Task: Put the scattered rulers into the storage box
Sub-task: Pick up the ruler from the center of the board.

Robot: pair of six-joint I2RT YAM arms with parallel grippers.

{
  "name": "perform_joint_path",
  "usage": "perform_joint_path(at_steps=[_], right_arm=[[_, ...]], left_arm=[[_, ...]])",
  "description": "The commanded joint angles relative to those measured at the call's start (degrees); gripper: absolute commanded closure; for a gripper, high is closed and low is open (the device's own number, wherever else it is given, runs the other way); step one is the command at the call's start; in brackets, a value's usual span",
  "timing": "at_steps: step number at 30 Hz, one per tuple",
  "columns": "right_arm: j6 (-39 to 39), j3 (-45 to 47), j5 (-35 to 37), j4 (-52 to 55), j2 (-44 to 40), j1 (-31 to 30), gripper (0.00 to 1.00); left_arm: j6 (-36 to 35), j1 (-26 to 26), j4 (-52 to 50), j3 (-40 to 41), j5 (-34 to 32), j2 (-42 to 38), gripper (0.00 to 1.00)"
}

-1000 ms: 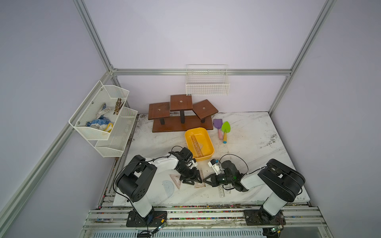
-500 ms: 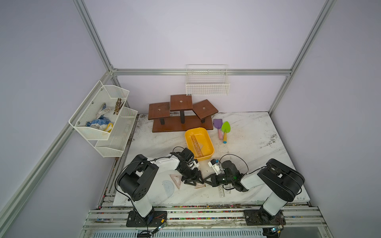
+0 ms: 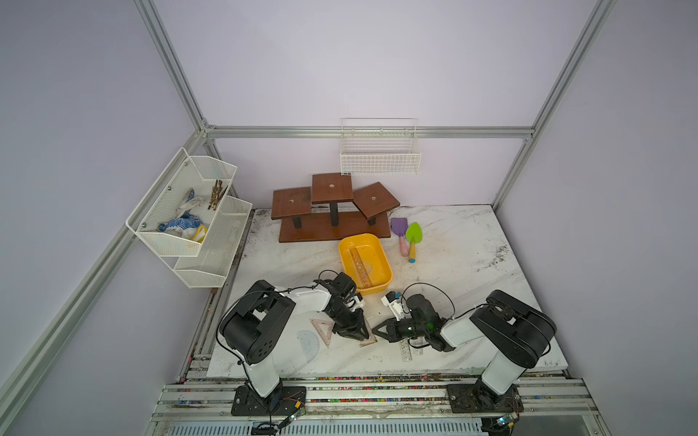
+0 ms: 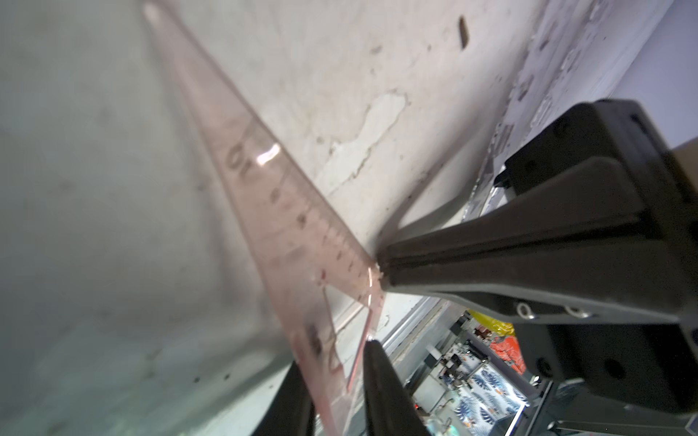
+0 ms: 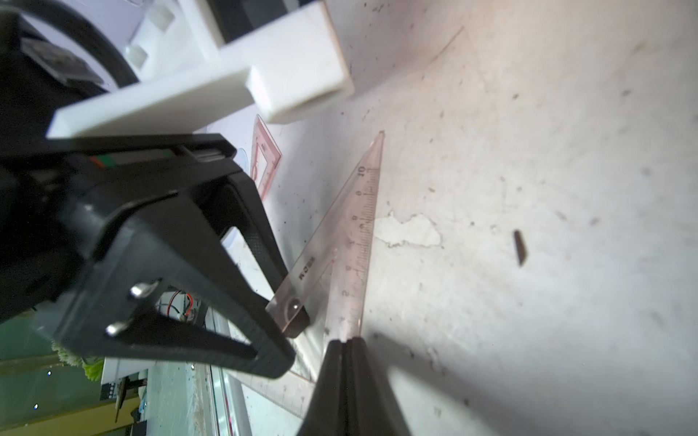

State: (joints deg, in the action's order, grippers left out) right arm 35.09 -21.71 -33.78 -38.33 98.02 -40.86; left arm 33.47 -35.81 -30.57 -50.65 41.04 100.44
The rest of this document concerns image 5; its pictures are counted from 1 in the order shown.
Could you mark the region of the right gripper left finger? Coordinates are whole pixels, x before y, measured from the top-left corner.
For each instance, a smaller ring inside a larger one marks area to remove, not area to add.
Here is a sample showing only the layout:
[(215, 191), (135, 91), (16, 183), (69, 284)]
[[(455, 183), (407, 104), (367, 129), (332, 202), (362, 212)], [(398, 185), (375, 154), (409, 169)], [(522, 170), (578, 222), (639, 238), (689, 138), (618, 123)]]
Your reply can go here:
[(335, 340), (327, 346), (321, 372), (298, 436), (345, 435), (347, 432), (345, 348)]

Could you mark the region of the long clear stencil ruler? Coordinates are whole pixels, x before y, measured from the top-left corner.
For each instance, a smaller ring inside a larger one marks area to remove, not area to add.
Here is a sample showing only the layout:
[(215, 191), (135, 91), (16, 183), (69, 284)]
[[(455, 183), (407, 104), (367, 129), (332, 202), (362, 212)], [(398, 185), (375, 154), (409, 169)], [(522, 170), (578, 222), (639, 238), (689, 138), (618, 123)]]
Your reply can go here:
[(307, 332), (292, 340), (291, 343), (296, 350), (296, 361), (291, 370), (278, 379), (233, 370), (227, 370), (227, 372), (243, 386), (303, 419), (316, 387), (321, 367), (321, 354)]

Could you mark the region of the small pink set square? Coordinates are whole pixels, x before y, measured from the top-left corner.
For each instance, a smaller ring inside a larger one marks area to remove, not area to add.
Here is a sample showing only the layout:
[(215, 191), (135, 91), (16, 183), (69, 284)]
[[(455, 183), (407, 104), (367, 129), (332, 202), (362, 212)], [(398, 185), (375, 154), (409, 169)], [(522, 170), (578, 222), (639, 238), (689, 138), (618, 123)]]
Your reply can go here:
[(262, 200), (265, 200), (271, 188), (282, 156), (265, 121), (258, 114), (253, 128), (251, 177)]

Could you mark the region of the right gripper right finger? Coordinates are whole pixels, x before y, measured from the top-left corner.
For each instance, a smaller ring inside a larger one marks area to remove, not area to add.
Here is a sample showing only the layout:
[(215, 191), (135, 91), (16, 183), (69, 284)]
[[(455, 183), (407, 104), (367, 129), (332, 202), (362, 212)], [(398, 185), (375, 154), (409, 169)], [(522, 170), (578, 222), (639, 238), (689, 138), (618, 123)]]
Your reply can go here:
[(387, 381), (363, 338), (346, 344), (347, 435), (409, 435)]

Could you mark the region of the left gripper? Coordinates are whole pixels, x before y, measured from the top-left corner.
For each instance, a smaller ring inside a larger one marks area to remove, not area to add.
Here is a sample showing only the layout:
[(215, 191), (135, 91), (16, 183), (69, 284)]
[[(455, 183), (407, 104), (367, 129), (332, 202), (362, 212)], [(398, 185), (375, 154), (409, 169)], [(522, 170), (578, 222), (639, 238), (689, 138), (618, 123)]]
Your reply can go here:
[(74, 354), (284, 375), (294, 349), (220, 242), (236, 227), (278, 290), (288, 270), (254, 182), (216, 178), (236, 149), (218, 134), (48, 138), (58, 109), (102, 89), (57, 80), (47, 49), (29, 23), (2, 25), (2, 320), (57, 299), (36, 330)]

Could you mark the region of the tall pink set square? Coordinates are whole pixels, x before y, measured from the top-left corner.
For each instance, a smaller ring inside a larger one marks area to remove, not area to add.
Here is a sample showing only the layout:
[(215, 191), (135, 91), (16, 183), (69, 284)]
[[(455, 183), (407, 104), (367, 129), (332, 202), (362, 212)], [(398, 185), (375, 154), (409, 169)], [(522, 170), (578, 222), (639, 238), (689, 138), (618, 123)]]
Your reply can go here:
[(294, 335), (292, 322), (326, 273), (330, 283), (325, 339), (347, 341), (361, 334), (384, 141), (381, 131), (267, 305), (267, 312), (289, 337)]

